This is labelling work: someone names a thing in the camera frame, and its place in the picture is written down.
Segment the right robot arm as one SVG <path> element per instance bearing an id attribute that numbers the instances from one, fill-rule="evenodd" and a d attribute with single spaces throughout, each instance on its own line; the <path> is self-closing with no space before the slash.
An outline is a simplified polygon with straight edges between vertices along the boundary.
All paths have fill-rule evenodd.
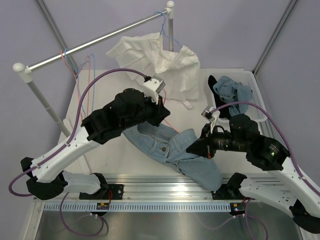
<path id="1" fill-rule="evenodd" d="M 307 184 L 307 176 L 300 176 L 290 152 L 276 139 L 260 134 L 258 124 L 247 115 L 240 114 L 229 120 L 230 130 L 218 131 L 206 124 L 200 138 L 187 148 L 188 153 L 207 159 L 216 151 L 246 154 L 253 166 L 276 177 L 286 188 L 282 192 L 265 187 L 241 173 L 234 173 L 226 184 L 213 191 L 218 199 L 259 200 L 290 216 L 305 231 L 320 232 L 320 197 L 314 192 L 314 183 Z"/>

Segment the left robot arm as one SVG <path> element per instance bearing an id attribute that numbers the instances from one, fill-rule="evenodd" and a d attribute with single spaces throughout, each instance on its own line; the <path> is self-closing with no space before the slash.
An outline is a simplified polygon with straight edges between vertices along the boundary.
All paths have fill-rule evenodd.
<path id="1" fill-rule="evenodd" d="M 87 152 L 120 137 L 124 130 L 141 123 L 159 126 L 170 115 L 158 91 L 127 88 L 113 101 L 86 117 L 74 135 L 42 157 L 21 160 L 27 171 L 28 192 L 40 200 L 50 200 L 62 193 L 79 193 L 81 200 L 110 197 L 110 188 L 101 173 L 70 173 L 66 167 Z"/>

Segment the black skirt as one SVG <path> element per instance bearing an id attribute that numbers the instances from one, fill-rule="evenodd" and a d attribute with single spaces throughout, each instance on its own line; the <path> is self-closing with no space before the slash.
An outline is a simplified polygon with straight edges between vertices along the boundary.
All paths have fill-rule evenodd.
<path id="1" fill-rule="evenodd" d="M 208 87 L 210 88 L 211 92 L 213 93 L 214 102 L 216 104 L 216 107 L 220 107 L 220 106 L 224 105 L 225 103 L 220 99 L 219 95 L 214 91 L 214 85 L 217 83 L 217 80 L 215 79 L 215 77 L 213 75 L 210 75 L 208 77 L 207 83 L 208 83 Z M 231 115 L 229 113 L 228 108 L 223 108 L 223 109 L 220 109 L 219 111 L 220 111 L 219 117 L 221 119 L 229 120 L 231 118 Z"/>

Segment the blue denim jeans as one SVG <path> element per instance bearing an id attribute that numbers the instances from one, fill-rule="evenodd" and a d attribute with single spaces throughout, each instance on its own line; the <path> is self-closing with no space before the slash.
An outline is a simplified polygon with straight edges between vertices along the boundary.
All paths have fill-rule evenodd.
<path id="1" fill-rule="evenodd" d="M 187 152 L 198 139 L 192 128 L 178 132 L 164 124 L 144 122 L 126 129 L 123 135 L 154 161 L 190 177 L 206 190 L 213 192 L 221 187 L 223 177 L 215 161 Z"/>

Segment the blue hanger with white shirt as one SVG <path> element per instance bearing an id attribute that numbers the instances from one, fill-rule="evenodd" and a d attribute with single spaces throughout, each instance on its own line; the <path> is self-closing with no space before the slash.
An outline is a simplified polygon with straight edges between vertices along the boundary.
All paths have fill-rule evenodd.
<path id="1" fill-rule="evenodd" d="M 160 34 L 168 39 L 168 50 L 173 52 L 175 45 L 178 45 L 180 48 L 182 48 L 183 45 L 174 38 L 173 19 L 167 19 L 166 15 L 161 11 L 156 11 L 155 14 L 160 14 L 163 17 Z"/>

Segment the white shirt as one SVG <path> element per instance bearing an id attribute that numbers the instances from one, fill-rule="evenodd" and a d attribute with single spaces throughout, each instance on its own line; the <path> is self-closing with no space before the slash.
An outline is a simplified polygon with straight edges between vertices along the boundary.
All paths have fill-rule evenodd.
<path id="1" fill-rule="evenodd" d="M 106 55 L 120 68 L 133 69 L 164 80 L 167 99 L 180 102 L 199 98 L 200 61 L 187 46 L 179 52 L 163 49 L 159 32 L 143 36 L 123 36 Z"/>

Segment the light blue denim shirt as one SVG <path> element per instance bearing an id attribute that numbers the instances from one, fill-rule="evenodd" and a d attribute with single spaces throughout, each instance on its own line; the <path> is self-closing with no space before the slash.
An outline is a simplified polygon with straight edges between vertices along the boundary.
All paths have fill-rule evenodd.
<path id="1" fill-rule="evenodd" d="M 221 76 L 213 85 L 213 91 L 224 104 L 234 102 L 250 102 L 253 98 L 252 90 L 249 86 L 243 85 L 241 82 L 232 80 L 228 76 Z M 249 109 L 247 104 L 234 104 L 228 107 L 231 117 L 245 114 Z"/>

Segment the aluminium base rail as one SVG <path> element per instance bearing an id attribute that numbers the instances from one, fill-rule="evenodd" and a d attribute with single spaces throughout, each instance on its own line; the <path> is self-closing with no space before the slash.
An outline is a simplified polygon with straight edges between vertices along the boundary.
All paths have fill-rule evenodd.
<path id="1" fill-rule="evenodd" d="M 51 182 L 38 182 L 31 177 L 27 189 L 36 198 L 47 201 L 63 194 L 77 195 L 80 200 L 195 200 L 213 194 L 199 184 L 186 179 L 108 179 L 101 173 L 84 175 L 63 171 Z"/>

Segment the silver clothes rack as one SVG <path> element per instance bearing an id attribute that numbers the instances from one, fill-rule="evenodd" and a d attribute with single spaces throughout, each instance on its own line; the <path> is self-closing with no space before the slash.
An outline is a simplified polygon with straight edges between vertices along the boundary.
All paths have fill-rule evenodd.
<path id="1" fill-rule="evenodd" d="M 118 35 L 121 35 L 129 30 L 135 29 L 139 26 L 142 26 L 148 22 L 151 22 L 163 15 L 167 15 L 168 18 L 168 30 L 169 30 L 169 36 L 173 37 L 173 18 L 174 18 L 174 8 L 175 8 L 175 3 L 172 0 L 169 0 L 166 3 L 166 7 L 165 9 L 163 9 L 160 12 L 156 12 L 153 13 L 149 16 L 146 16 L 142 19 L 139 19 L 137 21 L 134 21 L 132 23 L 129 23 L 123 27 L 120 27 L 118 29 L 115 29 L 111 32 L 108 32 L 102 36 L 99 36 L 97 38 L 94 38 L 90 41 L 87 41 L 83 44 L 80 44 L 78 46 L 75 46 L 69 50 L 67 50 L 66 52 L 63 53 L 59 53 L 57 55 L 54 55 L 50 58 L 44 59 L 38 63 L 32 64 L 30 66 L 24 65 L 23 63 L 17 62 L 15 64 L 13 64 L 12 69 L 14 72 L 16 72 L 19 77 L 22 79 L 23 82 L 25 82 L 27 84 L 27 86 L 31 89 L 31 91 L 33 92 L 33 94 L 37 97 L 37 99 L 39 100 L 39 102 L 42 104 L 42 106 L 44 107 L 44 109 L 48 112 L 48 114 L 50 115 L 50 117 L 53 119 L 53 121 L 58 125 L 58 127 L 60 128 L 60 130 L 62 131 L 62 133 L 68 137 L 70 136 L 70 132 L 68 131 L 68 129 L 66 128 L 66 126 L 64 125 L 63 121 L 61 120 L 61 118 L 57 115 L 57 113 L 54 111 L 54 109 L 51 107 L 51 105 L 49 104 L 49 102 L 47 101 L 47 99 L 44 97 L 44 95 L 42 94 L 42 92 L 39 90 L 39 88 L 37 87 L 37 85 L 33 82 L 33 78 L 32 78 L 32 73 L 34 73 L 35 71 L 42 69 L 46 66 L 49 66 L 57 61 L 62 60 L 62 57 L 66 57 L 66 56 L 72 56 L 78 52 L 81 52 L 85 49 L 88 49 L 92 46 L 95 46 L 97 44 L 100 44 L 104 41 L 107 41 L 111 38 L 114 38 Z"/>

